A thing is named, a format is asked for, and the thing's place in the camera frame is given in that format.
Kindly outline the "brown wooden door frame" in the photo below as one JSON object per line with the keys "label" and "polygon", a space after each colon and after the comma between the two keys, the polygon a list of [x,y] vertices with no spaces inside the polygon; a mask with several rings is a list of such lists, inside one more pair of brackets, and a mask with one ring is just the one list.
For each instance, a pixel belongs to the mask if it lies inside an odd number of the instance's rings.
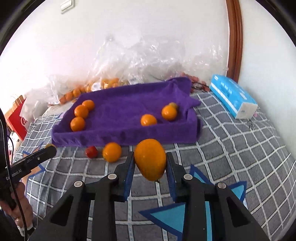
{"label": "brown wooden door frame", "polygon": [[239,0],[226,0],[229,23],[229,56],[226,76],[239,80],[243,52],[243,22]]}

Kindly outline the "blue tissue pack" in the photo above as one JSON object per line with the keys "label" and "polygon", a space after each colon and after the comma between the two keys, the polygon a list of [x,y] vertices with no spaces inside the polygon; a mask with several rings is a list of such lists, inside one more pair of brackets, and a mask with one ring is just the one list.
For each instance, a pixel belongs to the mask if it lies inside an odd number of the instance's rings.
{"label": "blue tissue pack", "polygon": [[249,120],[258,108],[254,98],[235,81],[226,76],[213,75],[210,90],[226,106],[235,119]]}

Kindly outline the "red box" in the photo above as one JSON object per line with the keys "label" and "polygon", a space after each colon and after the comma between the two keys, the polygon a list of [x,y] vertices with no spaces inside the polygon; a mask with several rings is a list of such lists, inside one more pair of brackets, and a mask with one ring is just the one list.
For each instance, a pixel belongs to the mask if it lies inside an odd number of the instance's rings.
{"label": "red box", "polygon": [[14,131],[22,141],[25,139],[28,130],[27,120],[20,116],[24,102],[24,97],[20,95],[4,115],[8,127]]}

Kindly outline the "white wall switch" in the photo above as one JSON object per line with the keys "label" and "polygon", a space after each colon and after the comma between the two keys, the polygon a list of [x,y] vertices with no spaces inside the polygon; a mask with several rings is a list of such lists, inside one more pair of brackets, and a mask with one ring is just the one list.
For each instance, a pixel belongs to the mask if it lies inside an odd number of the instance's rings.
{"label": "white wall switch", "polygon": [[61,14],[64,14],[75,7],[75,0],[60,0],[59,5]]}

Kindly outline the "small yellow-green fruit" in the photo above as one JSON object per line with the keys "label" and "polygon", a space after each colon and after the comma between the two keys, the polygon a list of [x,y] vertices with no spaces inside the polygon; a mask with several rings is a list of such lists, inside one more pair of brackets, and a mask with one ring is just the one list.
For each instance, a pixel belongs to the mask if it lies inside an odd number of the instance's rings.
{"label": "small yellow-green fruit", "polygon": [[178,108],[179,108],[178,105],[176,103],[174,103],[174,102],[170,102],[169,106],[175,108],[176,110],[178,110]]}

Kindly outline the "small orange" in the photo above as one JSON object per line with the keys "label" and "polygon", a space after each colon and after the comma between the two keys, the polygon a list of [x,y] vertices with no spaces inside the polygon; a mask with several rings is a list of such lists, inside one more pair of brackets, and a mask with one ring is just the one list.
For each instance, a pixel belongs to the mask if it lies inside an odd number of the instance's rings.
{"label": "small orange", "polygon": [[165,149],[153,138],[137,144],[134,160],[140,173],[149,181],[158,181],[163,176],[167,165]]}

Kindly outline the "purple towel tray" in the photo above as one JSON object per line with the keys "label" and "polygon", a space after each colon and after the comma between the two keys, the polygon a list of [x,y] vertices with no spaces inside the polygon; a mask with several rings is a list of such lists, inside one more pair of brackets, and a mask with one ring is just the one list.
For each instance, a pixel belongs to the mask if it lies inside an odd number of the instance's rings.
{"label": "purple towel tray", "polygon": [[[201,135],[203,123],[194,107],[201,102],[190,97],[191,81],[187,77],[164,82],[135,84],[81,94],[62,120],[52,128],[52,143],[57,147],[103,146],[109,142],[136,145],[146,138],[161,144],[194,143]],[[85,100],[95,108],[86,118],[85,129],[73,132],[70,122],[74,109]],[[170,102],[178,105],[174,121],[162,117],[162,109]],[[153,126],[142,126],[140,119],[151,114]]]}

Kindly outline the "large clear plastic bag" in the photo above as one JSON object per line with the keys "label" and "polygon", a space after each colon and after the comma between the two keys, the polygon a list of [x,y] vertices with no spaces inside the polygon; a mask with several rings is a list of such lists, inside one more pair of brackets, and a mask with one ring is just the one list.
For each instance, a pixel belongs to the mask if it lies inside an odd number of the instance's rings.
{"label": "large clear plastic bag", "polygon": [[214,74],[228,71],[228,54],[221,45],[211,45],[202,52],[189,53],[184,42],[173,38],[142,37],[126,47],[108,38],[99,48],[87,73],[72,77],[57,75],[51,80],[48,104],[63,104],[79,93],[133,84],[166,81],[183,74],[196,77],[198,85],[209,86]]}

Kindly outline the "large orange mandarin front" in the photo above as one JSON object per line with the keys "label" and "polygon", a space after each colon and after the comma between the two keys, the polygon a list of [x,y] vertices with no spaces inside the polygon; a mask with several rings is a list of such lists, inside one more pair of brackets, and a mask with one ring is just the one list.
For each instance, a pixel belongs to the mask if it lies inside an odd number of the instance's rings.
{"label": "large orange mandarin front", "polygon": [[80,116],[73,118],[70,122],[70,128],[73,132],[79,132],[84,130],[85,120]]}

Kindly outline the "grey checked star blanket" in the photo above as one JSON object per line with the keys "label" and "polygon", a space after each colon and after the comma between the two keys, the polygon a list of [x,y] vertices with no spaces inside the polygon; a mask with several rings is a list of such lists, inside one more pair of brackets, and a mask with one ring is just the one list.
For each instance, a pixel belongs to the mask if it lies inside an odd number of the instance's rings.
{"label": "grey checked star blanket", "polygon": [[[293,221],[295,211],[295,159],[271,121],[258,109],[247,120],[235,120],[211,93],[195,93],[203,121],[201,137],[191,144],[167,144],[175,161],[189,171],[197,167],[212,183],[247,183],[244,204],[270,240],[278,240]],[[27,181],[27,198],[38,226],[59,198],[78,180],[98,181],[116,164],[102,155],[86,156],[79,147],[59,148],[56,157],[42,165]],[[128,200],[115,205],[119,240],[176,240],[177,237],[141,215],[141,211],[171,204],[166,176],[159,183],[134,172]]]}

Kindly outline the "large orange mandarin with stem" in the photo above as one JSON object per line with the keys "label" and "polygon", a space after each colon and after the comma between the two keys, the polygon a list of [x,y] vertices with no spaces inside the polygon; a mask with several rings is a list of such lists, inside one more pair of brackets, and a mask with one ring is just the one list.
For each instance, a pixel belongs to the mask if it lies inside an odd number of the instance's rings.
{"label": "large orange mandarin with stem", "polygon": [[86,106],[81,104],[74,109],[74,114],[76,117],[81,117],[83,119],[86,119],[88,117],[89,110],[88,108],[86,108]]}

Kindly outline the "small red tomato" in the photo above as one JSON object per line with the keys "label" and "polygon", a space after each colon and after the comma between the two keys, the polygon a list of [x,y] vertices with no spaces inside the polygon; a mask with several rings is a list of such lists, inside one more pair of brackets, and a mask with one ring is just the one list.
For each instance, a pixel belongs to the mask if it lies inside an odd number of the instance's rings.
{"label": "small red tomato", "polygon": [[94,159],[98,156],[98,150],[95,146],[90,146],[85,149],[85,154],[88,158]]}

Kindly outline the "green-brown kiwi fruit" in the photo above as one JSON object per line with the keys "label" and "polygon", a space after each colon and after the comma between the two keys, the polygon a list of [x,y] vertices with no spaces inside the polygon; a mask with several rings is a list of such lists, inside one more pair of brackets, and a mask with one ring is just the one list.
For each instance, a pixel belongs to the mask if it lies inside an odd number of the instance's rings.
{"label": "green-brown kiwi fruit", "polygon": [[54,149],[56,149],[56,146],[50,143],[50,144],[47,144],[45,146],[45,148],[54,148]]}

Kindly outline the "small orange kumquat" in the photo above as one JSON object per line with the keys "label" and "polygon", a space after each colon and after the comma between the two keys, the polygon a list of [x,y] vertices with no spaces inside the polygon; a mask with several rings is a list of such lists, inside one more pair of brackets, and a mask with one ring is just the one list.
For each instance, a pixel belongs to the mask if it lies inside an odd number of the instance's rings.
{"label": "small orange kumquat", "polygon": [[117,162],[121,157],[121,153],[121,146],[115,142],[110,142],[106,144],[102,150],[103,158],[109,163]]}
{"label": "small orange kumquat", "polygon": [[144,114],[140,119],[140,123],[142,126],[153,126],[157,124],[157,119],[151,114]]}
{"label": "small orange kumquat", "polygon": [[171,105],[166,105],[162,109],[162,117],[167,121],[174,121],[178,115],[175,107]]}

